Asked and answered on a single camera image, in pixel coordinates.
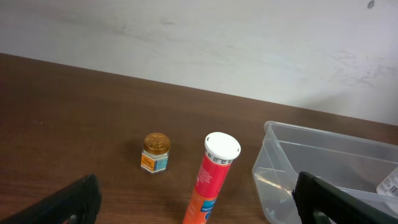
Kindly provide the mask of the white spray bottle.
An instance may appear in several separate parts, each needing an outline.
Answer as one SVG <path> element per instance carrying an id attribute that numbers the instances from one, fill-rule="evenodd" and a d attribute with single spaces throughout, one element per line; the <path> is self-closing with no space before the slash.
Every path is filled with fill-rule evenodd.
<path id="1" fill-rule="evenodd" d="M 394 169 L 376 188 L 380 195 L 397 197 L 397 169 Z"/>

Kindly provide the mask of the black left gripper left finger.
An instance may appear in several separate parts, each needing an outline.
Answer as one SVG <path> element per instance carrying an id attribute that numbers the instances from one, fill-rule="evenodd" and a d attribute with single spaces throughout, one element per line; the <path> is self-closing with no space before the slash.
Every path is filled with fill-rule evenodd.
<path id="1" fill-rule="evenodd" d="M 97 176 L 90 174 L 1 220 L 1 223 L 94 223 L 100 208 L 100 184 Z"/>

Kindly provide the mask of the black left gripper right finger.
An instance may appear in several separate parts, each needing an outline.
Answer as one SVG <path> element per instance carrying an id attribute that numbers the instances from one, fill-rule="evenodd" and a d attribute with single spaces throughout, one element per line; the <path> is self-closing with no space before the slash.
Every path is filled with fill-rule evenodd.
<path id="1" fill-rule="evenodd" d="M 308 172 L 299 173 L 292 196 L 302 224 L 397 224 L 397 218 Z"/>

